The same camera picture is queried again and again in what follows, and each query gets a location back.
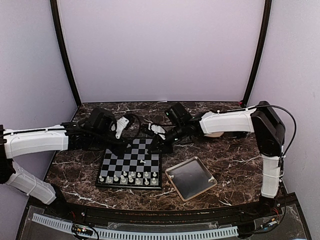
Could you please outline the black grey chessboard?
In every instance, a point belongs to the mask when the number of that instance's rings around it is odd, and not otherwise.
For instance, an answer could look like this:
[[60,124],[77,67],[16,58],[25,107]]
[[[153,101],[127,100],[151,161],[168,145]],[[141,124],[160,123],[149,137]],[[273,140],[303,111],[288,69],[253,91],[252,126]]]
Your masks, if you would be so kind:
[[[106,149],[102,154],[102,160],[98,169],[95,186],[99,188],[130,188],[139,190],[161,190],[162,189],[162,156],[160,154],[148,153],[148,148],[152,142],[151,138],[136,138],[125,149],[124,154],[117,156],[111,150]],[[129,182],[129,175],[135,172],[133,182]],[[144,173],[149,172],[149,176],[145,177]],[[152,184],[153,172],[158,173],[156,184]],[[141,185],[136,185],[137,173],[141,174]],[[114,182],[114,175],[119,178],[118,182]],[[126,178],[126,182],[121,182],[121,175]],[[104,178],[103,182],[99,182],[99,176]],[[112,179],[111,183],[107,183],[107,176]],[[145,185],[145,178],[148,179],[149,185]]]

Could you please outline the white queen chess piece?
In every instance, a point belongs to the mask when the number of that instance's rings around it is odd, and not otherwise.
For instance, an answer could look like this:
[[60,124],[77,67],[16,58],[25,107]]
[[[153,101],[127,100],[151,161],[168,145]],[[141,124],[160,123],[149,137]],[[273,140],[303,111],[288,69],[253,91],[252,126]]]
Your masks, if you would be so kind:
[[129,181],[130,183],[132,183],[132,182],[134,181],[134,179],[133,179],[133,177],[132,177],[131,175],[128,176],[128,181]]

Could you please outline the white king chess piece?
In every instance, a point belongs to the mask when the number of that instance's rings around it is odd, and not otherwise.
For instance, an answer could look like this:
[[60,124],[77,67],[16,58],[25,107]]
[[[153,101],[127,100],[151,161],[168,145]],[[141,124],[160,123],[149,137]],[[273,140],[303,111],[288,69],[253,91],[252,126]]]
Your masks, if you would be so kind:
[[120,179],[121,179],[121,182],[122,182],[122,183],[125,183],[125,182],[126,182],[126,178],[125,178],[123,175],[120,176]]

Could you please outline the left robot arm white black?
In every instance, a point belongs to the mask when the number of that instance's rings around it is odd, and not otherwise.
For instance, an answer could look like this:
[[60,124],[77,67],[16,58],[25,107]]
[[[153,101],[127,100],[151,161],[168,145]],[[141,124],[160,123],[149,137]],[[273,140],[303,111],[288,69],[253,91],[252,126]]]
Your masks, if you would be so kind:
[[128,116],[116,119],[103,108],[94,108],[89,117],[23,130],[0,128],[0,183],[50,206],[60,218],[67,218],[70,206],[58,186],[47,183],[21,167],[15,158],[47,152],[125,147],[122,132],[130,125]]

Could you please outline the white bishop chess piece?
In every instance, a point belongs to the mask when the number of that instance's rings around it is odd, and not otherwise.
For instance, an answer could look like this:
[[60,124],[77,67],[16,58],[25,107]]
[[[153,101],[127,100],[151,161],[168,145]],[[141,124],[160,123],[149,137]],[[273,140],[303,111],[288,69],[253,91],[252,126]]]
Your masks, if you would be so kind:
[[136,185],[141,185],[141,184],[142,184],[141,179],[140,179],[140,178],[136,178],[136,179],[135,179],[135,184],[136,184]]

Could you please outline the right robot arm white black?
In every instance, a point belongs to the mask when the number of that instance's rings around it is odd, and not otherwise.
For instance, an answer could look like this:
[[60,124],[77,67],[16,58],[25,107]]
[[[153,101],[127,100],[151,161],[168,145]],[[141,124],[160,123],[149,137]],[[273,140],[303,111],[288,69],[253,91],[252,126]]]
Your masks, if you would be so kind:
[[275,208],[272,200],[278,193],[285,157],[285,125],[267,101],[258,105],[226,110],[207,111],[192,116],[181,103],[165,112],[173,128],[165,131],[160,124],[151,123],[149,130],[155,136],[149,147],[152,154],[169,154],[173,145],[187,137],[207,136],[220,132],[253,133],[262,157],[261,195],[265,197],[255,205],[255,213],[266,217]]

